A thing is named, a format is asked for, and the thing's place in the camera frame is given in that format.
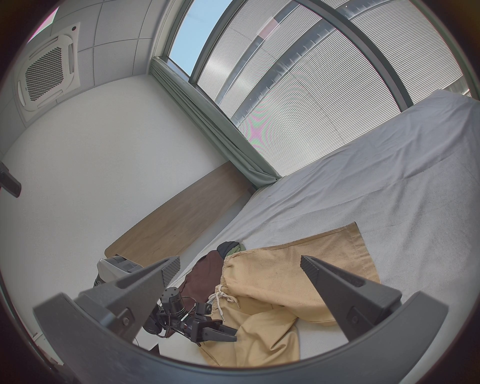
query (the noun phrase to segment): cylindrical motor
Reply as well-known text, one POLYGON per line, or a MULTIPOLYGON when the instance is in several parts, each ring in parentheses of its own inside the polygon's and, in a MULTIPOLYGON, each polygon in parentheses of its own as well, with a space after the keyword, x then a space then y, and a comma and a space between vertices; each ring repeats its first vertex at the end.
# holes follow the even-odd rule
POLYGON ((181 294, 178 288, 167 288, 162 297, 160 298, 162 307, 166 313, 170 313, 170 316, 182 319, 187 314, 185 304, 181 298, 181 294))

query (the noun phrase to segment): wood panel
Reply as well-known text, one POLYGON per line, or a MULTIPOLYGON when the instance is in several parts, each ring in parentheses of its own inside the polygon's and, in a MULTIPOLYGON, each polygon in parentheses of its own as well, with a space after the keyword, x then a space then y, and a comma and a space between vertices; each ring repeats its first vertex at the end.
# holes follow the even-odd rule
POLYGON ((214 169, 135 224, 105 250, 142 266, 181 254, 252 184, 231 162, 214 169))

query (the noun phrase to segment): ceiling air conditioner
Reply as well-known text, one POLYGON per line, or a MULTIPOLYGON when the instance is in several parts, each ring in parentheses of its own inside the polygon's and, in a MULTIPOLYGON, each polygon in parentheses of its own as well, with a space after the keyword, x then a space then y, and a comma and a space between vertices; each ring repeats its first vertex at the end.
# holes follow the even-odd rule
POLYGON ((20 110, 25 121, 57 97, 80 86, 79 29, 80 23, 62 29, 27 54, 16 77, 20 110))

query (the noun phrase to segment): tan pants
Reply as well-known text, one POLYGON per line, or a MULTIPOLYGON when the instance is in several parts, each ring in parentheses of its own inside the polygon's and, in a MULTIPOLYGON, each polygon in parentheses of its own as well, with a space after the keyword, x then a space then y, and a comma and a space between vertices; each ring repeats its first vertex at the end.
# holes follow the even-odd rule
MULTIPOLYGON (((302 255, 380 282, 356 223, 288 244, 235 253, 225 259, 220 284, 222 292, 235 297, 238 305, 227 298, 218 302, 224 324, 238 329, 237 341, 202 343, 207 363, 255 367, 297 361, 300 348, 294 323, 298 317, 322 325, 335 324, 300 268, 302 255)), ((222 318, 217 301, 211 316, 222 318)))

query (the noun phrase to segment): air vent grille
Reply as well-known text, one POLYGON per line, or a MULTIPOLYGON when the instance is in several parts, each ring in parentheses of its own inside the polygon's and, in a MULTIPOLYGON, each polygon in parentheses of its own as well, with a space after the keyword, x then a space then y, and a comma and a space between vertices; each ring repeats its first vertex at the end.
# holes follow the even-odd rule
POLYGON ((56 47, 35 61, 25 72, 30 100, 36 101, 63 81, 61 47, 56 47))

